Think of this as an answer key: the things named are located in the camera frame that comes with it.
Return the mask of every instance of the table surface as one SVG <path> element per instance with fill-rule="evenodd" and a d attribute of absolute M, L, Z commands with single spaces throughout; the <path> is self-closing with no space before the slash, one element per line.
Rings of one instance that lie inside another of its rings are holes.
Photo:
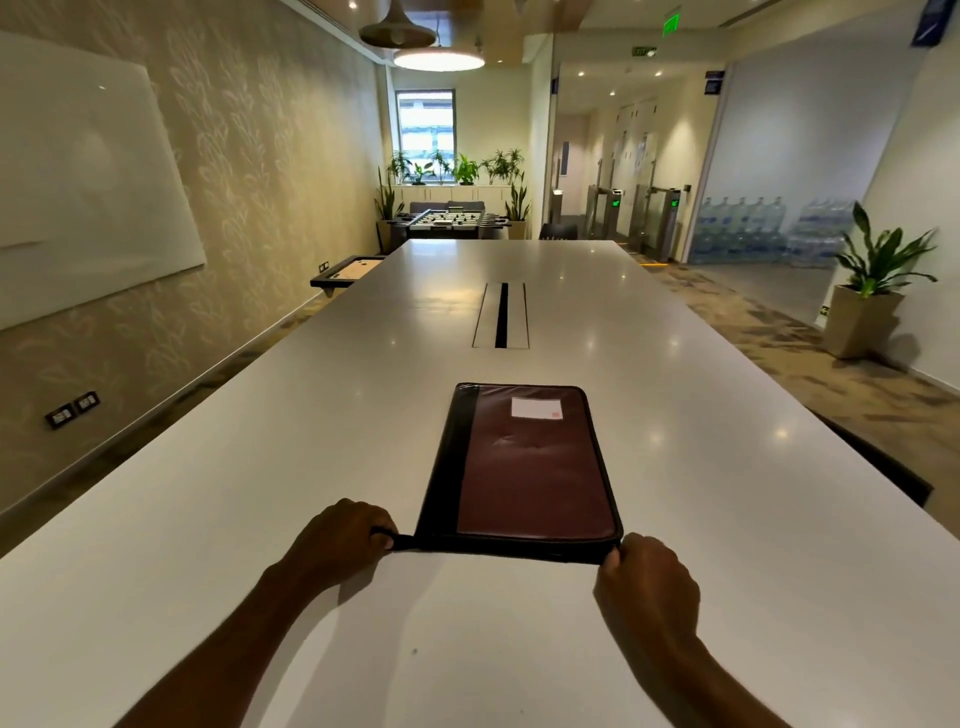
<path fill-rule="evenodd" d="M 502 280 L 529 350 L 470 345 Z M 0 560 L 0 722 L 111 725 L 340 497 L 411 531 L 461 381 L 586 391 L 625 526 L 795 726 L 956 724 L 960 543 L 615 244 L 515 240 L 408 241 Z M 594 575 L 390 556 L 303 614 L 245 725 L 667 725 Z"/>

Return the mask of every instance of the whiteboard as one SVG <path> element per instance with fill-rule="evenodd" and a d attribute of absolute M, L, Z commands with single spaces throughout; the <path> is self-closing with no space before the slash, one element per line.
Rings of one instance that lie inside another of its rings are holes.
<path fill-rule="evenodd" d="M 0 328 L 206 263 L 147 70 L 0 33 Z"/>

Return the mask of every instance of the hand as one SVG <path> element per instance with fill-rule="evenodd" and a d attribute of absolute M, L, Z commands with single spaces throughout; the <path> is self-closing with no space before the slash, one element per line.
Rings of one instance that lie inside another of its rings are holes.
<path fill-rule="evenodd" d="M 383 508 L 344 498 L 307 524 L 277 566 L 311 596 L 317 595 L 375 564 L 393 548 L 389 536 L 371 535 L 374 526 L 396 533 Z"/>
<path fill-rule="evenodd" d="M 657 539 L 627 536 L 600 567 L 596 595 L 660 667 L 703 650 L 697 639 L 700 587 Z"/>

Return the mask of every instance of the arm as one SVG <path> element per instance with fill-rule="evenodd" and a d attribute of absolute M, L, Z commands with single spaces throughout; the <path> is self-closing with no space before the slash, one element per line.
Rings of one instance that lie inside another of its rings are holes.
<path fill-rule="evenodd" d="M 657 539 L 632 533 L 597 574 L 597 600 L 630 647 L 716 728 L 789 728 L 697 637 L 700 587 Z"/>
<path fill-rule="evenodd" d="M 117 724 L 118 728 L 234 728 L 287 630 L 321 592 L 376 563 L 396 532 L 382 508 L 343 499 L 311 521 L 240 606 Z"/>

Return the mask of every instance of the electrical outlet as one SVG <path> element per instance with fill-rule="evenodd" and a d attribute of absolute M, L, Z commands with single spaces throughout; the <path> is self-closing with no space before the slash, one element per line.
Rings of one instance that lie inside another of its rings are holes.
<path fill-rule="evenodd" d="M 77 412 L 73 408 L 73 405 L 68 402 L 67 404 L 61 405 L 55 409 L 53 412 L 47 413 L 44 415 L 44 418 L 51 429 L 60 429 L 64 425 L 69 425 L 76 420 Z"/>
<path fill-rule="evenodd" d="M 87 392 L 82 397 L 73 400 L 73 406 L 77 408 L 78 415 L 85 415 L 98 404 L 100 404 L 100 398 L 96 392 Z"/>

